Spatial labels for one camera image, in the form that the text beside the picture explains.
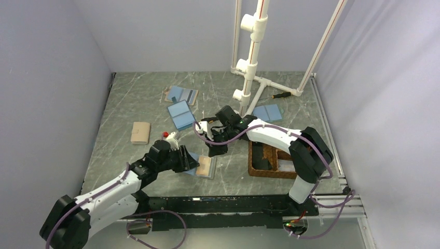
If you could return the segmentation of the grey leather card holder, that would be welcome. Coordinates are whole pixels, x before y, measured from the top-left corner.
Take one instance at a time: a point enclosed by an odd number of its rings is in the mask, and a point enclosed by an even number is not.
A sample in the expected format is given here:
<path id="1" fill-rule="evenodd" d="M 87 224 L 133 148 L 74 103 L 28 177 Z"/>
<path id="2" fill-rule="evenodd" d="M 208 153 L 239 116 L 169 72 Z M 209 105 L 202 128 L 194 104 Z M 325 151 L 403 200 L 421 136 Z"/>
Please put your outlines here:
<path id="1" fill-rule="evenodd" d="M 207 179 L 213 179 L 215 174 L 215 168 L 216 168 L 216 158 L 214 157 L 208 157 L 208 156 L 202 156 L 195 153 L 190 153 L 190 155 L 199 163 L 199 166 L 184 171 L 184 173 L 195 176 L 195 177 L 201 177 L 201 178 L 207 178 Z"/>

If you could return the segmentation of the tan card holder with cards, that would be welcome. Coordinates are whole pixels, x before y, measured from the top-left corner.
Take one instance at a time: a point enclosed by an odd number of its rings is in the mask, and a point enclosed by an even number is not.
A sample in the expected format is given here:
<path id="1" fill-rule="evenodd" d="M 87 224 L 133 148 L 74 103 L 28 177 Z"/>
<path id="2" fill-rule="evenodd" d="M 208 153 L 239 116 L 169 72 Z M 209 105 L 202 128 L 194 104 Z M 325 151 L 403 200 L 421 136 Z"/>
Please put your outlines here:
<path id="1" fill-rule="evenodd" d="M 189 106 L 193 106 L 196 102 L 198 93 L 199 91 L 196 89 L 171 86 L 165 91 L 164 100 L 167 102 L 173 102 L 173 99 L 177 102 L 186 101 Z"/>

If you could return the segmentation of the tan card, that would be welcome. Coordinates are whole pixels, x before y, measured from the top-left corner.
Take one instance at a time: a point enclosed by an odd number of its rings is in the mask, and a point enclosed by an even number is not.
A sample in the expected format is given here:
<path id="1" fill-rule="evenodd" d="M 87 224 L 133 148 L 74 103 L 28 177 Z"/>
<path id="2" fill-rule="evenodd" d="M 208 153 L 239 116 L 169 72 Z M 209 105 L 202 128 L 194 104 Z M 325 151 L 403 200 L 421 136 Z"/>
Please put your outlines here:
<path id="1" fill-rule="evenodd" d="M 200 177 L 210 177 L 212 159 L 208 156 L 200 156 L 198 162 L 199 166 L 196 169 L 196 175 Z"/>

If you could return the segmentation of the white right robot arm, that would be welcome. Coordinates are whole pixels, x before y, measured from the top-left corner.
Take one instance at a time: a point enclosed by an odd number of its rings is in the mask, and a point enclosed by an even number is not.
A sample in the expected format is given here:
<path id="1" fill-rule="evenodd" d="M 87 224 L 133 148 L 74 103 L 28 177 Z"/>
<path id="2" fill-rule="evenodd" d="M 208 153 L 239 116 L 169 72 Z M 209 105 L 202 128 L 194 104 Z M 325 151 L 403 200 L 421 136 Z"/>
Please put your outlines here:
<path id="1" fill-rule="evenodd" d="M 306 208 L 306 200 L 314 192 L 323 173 L 333 173 L 329 167 L 334 155 L 316 129 L 288 129 L 267 123 L 253 115 L 241 117 L 230 106 L 224 106 L 215 114 L 214 121 L 221 123 L 215 130 L 207 119 L 194 122 L 193 128 L 209 147 L 209 157 L 223 155 L 227 145 L 235 140 L 246 140 L 269 145 L 290 155 L 297 174 L 289 190 L 286 209 L 299 215 Z"/>

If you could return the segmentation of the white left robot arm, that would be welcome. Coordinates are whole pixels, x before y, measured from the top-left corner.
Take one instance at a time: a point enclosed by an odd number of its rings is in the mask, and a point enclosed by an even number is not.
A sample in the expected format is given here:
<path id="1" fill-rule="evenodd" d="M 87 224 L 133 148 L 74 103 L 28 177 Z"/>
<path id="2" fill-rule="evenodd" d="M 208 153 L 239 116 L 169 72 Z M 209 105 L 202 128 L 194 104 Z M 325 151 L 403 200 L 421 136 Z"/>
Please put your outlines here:
<path id="1" fill-rule="evenodd" d="M 39 235 L 46 248 L 83 248 L 87 241 L 116 220 L 144 217 L 149 197 L 142 191 L 160 172 L 181 173 L 199 166 L 184 145 L 173 148 L 157 140 L 139 160 L 127 163 L 121 174 L 101 187 L 70 197 L 64 195 L 53 205 Z"/>

